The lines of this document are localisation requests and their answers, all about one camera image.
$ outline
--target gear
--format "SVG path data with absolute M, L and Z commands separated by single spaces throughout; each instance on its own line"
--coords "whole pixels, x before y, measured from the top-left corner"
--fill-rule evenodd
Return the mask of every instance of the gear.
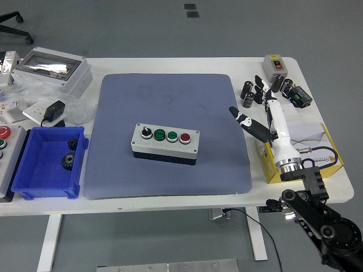
M 75 153 L 71 152 L 63 156 L 61 159 L 61 164 L 63 165 L 64 169 L 71 171 L 73 168 Z
M 77 149 L 77 144 L 78 144 L 77 139 L 72 139 L 67 142 L 69 149 L 71 149 L 73 151 Z

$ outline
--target transparent cover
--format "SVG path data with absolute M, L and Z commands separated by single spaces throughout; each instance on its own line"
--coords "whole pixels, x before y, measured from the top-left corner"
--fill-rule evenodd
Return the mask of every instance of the transparent cover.
M 67 81 L 81 61 L 55 56 L 42 52 L 34 52 L 16 68 L 21 71 L 43 75 Z

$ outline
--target metal plate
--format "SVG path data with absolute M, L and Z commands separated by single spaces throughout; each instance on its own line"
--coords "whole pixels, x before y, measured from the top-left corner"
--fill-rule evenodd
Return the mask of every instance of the metal plate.
M 237 259 L 98 267 L 96 272 L 238 272 Z

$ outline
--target chair leg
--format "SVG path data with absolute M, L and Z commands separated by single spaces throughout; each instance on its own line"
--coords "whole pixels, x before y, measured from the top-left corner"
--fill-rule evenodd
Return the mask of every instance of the chair leg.
M 0 32 L 6 32 L 6 33 L 10 33 L 10 34 L 22 35 L 22 36 L 27 36 L 27 37 L 31 38 L 29 32 L 25 32 L 25 31 L 22 31 L 22 30 L 11 28 L 11 27 L 6 27 L 4 25 L 0 25 Z
M 20 16 L 20 13 L 18 11 L 14 11 L 8 14 L 0 15 L 0 23 L 5 22 L 15 16 Z

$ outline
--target black cable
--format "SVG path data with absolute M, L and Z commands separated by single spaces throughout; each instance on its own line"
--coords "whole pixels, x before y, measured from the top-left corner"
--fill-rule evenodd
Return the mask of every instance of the black cable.
M 273 243 L 273 247 L 275 248 L 275 252 L 276 252 L 276 256 L 277 256 L 277 260 L 278 260 L 278 265 L 280 266 L 280 271 L 282 272 L 282 264 L 281 264 L 281 260 L 280 260 L 280 256 L 278 255 L 278 251 L 277 251 L 277 247 L 276 247 L 276 244 L 275 244 L 275 241 L 274 239 L 272 238 L 271 234 L 267 231 L 267 229 L 260 223 L 258 222 L 256 219 L 250 217 L 245 211 L 242 211 L 240 209 L 236 209 L 236 208 L 229 208 L 229 209 L 222 209 L 222 211 L 224 213 L 228 212 L 228 211 L 240 211 L 242 212 L 243 214 L 245 214 L 247 217 L 249 217 L 250 219 L 252 219 L 254 222 L 256 222 L 258 225 L 261 226 L 261 228 L 264 229 L 264 231 L 268 234 L 268 236 L 270 236 L 271 240 L 272 240 L 272 243 Z
M 336 164 L 338 162 L 338 153 L 331 147 L 328 146 L 318 146 L 318 147 L 313 147 L 312 150 L 318 150 L 318 149 L 327 149 L 330 150 L 331 152 L 334 153 L 334 158 L 335 160 L 332 163 L 328 163 L 326 165 L 320 166 L 319 169 L 324 169 L 324 168 L 328 168 L 330 166 L 333 166 L 334 164 Z
M 43 119 L 43 120 L 41 120 L 41 122 L 40 122 L 40 127 L 42 127 L 43 126 L 43 122 L 45 121 L 45 119 Z

